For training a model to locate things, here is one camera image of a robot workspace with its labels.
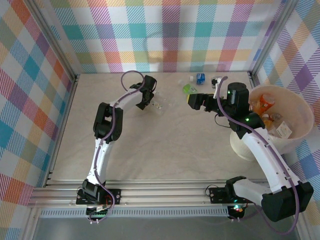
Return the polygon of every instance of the small blue box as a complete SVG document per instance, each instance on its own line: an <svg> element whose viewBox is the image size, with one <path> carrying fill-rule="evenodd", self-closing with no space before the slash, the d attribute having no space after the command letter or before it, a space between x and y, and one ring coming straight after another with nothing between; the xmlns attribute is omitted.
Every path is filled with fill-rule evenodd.
<svg viewBox="0 0 320 240"><path fill-rule="evenodd" d="M196 74L196 84L204 84L205 83L205 74L204 73L197 73Z"/></svg>

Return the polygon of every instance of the white bucket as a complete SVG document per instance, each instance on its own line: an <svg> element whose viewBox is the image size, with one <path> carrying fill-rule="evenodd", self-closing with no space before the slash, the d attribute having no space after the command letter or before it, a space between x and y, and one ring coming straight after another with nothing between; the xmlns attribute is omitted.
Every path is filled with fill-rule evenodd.
<svg viewBox="0 0 320 240"><path fill-rule="evenodd" d="M292 134L288 139L270 135L270 140L280 154L287 154L298 147L311 132L315 117L308 103L299 95L284 87L275 85L259 85L250 92L249 99L256 100L262 94L269 93L275 98L275 104L265 113L279 113L289 120ZM249 148L239 139L235 132L230 134L230 144L234 152L248 161L255 161Z"/></svg>

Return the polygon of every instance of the colorful plaid backdrop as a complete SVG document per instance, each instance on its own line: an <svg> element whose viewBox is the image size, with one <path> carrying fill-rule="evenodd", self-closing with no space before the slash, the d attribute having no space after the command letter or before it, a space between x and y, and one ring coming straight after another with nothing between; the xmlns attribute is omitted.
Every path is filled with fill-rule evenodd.
<svg viewBox="0 0 320 240"><path fill-rule="evenodd" d="M320 239L320 0L300 0L274 44L259 80L294 91L314 109L315 127L288 162L313 188L307 208L315 235Z"/></svg>
<svg viewBox="0 0 320 240"><path fill-rule="evenodd" d="M71 83L23 0L0 0L0 240L18 237Z"/></svg>
<svg viewBox="0 0 320 240"><path fill-rule="evenodd" d="M37 0L83 73L247 71L286 0Z"/></svg>

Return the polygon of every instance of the green object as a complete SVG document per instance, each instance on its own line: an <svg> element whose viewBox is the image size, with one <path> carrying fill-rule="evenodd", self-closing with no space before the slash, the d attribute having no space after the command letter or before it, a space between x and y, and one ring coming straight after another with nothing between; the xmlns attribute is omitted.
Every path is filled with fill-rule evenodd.
<svg viewBox="0 0 320 240"><path fill-rule="evenodd" d="M196 94L198 92L197 89L189 83L183 86L182 91L185 94Z"/></svg>

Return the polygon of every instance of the plaid wallpaper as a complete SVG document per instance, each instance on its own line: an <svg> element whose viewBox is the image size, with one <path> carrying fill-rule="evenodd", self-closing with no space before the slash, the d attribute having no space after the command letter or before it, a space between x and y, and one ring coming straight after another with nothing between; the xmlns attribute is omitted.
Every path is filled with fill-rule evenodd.
<svg viewBox="0 0 320 240"><path fill-rule="evenodd" d="M0 0L0 240L18 238L71 84L23 0Z"/></svg>
<svg viewBox="0 0 320 240"><path fill-rule="evenodd" d="M262 83L290 89L314 109L314 130L288 161L292 170L314 188L307 213L320 239L320 0L299 1L258 78Z"/></svg>
<svg viewBox="0 0 320 240"><path fill-rule="evenodd" d="M74 68L116 73L247 71L286 0L36 2Z"/></svg>

